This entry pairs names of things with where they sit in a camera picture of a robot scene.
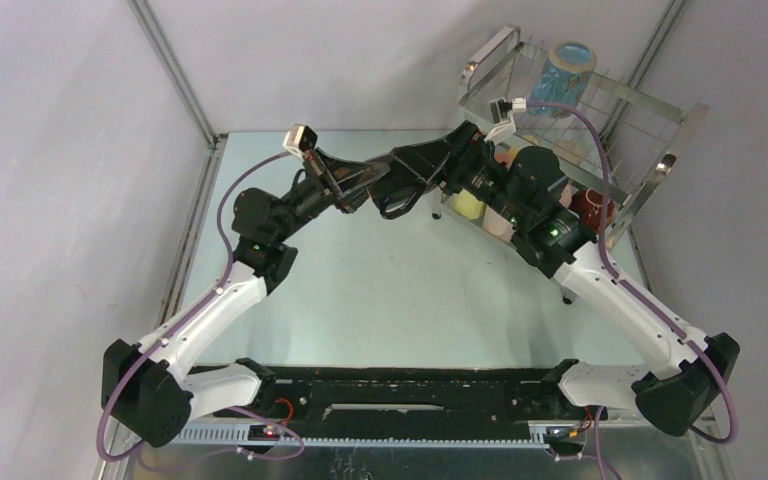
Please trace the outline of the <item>blue patterned mug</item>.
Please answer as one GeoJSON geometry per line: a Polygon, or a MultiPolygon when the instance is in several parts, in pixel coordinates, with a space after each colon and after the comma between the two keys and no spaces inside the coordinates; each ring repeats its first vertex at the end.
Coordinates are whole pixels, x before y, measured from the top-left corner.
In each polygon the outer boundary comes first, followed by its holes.
{"type": "Polygon", "coordinates": [[[593,49],[577,41],[565,41],[548,54],[528,104],[557,103],[576,108],[597,66],[593,49]]]}

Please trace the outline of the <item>pale pink cup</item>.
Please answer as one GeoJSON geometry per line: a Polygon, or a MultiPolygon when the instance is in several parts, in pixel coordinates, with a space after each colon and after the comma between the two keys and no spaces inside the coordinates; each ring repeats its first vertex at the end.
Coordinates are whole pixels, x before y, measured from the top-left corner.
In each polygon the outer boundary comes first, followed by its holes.
{"type": "Polygon", "coordinates": [[[482,227],[487,233],[503,242],[509,242],[514,233],[513,224],[492,209],[485,211],[482,227]]]}

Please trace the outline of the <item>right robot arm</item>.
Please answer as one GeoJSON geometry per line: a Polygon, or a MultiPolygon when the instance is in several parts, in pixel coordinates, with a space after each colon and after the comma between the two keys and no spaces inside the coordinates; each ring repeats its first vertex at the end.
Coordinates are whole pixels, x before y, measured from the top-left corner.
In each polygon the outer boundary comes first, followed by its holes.
{"type": "Polygon", "coordinates": [[[370,197],[382,217],[406,214],[435,189],[467,192],[513,227],[511,245],[530,266],[598,310],[638,352],[641,374],[577,363],[541,392],[545,411],[566,418],[580,406],[634,411],[681,436],[716,399],[732,403],[728,378],[740,352],[730,335],[690,325],[614,262],[599,235],[560,200],[567,178],[556,154],[521,149],[510,166],[471,122],[445,136],[375,157],[370,197]]]}

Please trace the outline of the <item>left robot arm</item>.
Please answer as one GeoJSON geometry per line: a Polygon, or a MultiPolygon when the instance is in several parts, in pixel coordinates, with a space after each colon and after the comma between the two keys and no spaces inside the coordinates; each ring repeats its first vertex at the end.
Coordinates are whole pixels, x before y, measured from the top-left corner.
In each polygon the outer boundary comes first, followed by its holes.
{"type": "Polygon", "coordinates": [[[237,195],[232,229],[219,233],[226,253],[219,277],[185,310],[135,343],[113,342],[103,355],[102,438],[110,419],[153,447],[170,443],[194,419],[242,407],[264,416],[276,403],[273,374],[251,360],[193,372],[202,352],[245,311],[272,293],[298,255],[287,240],[325,210],[353,213],[372,201],[395,219],[433,189],[433,173],[410,166],[405,148],[352,162],[306,147],[301,169],[282,196],[259,188],[237,195]]]}

